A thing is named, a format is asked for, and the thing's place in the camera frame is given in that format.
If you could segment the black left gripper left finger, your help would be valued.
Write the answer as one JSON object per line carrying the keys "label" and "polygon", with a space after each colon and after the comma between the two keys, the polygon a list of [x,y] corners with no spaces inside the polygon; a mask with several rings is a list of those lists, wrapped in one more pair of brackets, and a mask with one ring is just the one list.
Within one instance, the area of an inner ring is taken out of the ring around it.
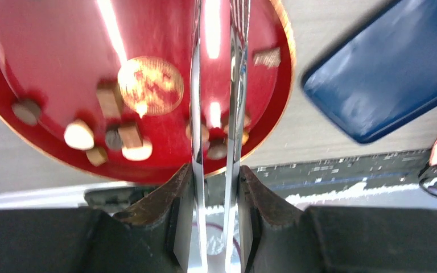
{"label": "black left gripper left finger", "polygon": [[0,272],[186,272],[192,168],[111,216],[91,208],[0,210]]}

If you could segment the metal tongs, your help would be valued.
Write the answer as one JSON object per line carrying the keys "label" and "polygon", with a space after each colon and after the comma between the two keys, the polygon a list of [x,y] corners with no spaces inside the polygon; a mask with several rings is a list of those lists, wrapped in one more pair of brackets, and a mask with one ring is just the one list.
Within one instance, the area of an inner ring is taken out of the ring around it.
{"label": "metal tongs", "polygon": [[[192,59],[190,73],[190,118],[192,132],[192,181],[195,188],[196,223],[199,237],[201,268],[204,272],[234,272],[234,227],[237,213],[238,175],[241,166],[242,131],[248,87],[248,49],[250,1],[229,1],[229,18],[220,12],[220,1],[196,1],[193,24]],[[213,100],[203,104],[201,99],[204,60],[217,60],[223,44],[223,23],[229,26],[229,103]],[[206,187],[204,172],[204,144],[201,141],[201,124],[212,128],[222,125],[222,115],[229,114],[226,140],[226,169],[224,196],[224,223],[222,250],[216,255],[207,252],[207,221],[205,204]]]}

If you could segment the blue tin lid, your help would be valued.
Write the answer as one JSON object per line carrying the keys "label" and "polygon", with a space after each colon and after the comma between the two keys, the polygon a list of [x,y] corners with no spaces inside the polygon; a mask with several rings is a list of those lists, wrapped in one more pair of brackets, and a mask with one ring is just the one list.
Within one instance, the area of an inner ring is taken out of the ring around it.
{"label": "blue tin lid", "polygon": [[437,1],[392,1],[302,77],[311,102],[361,144],[437,107]]}

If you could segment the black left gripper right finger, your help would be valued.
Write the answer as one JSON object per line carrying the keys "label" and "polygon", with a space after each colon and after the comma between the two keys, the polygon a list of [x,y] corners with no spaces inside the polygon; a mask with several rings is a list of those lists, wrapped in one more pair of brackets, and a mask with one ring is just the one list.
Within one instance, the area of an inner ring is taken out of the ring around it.
{"label": "black left gripper right finger", "polygon": [[300,210],[239,174],[242,272],[437,272],[437,210],[309,206]]}

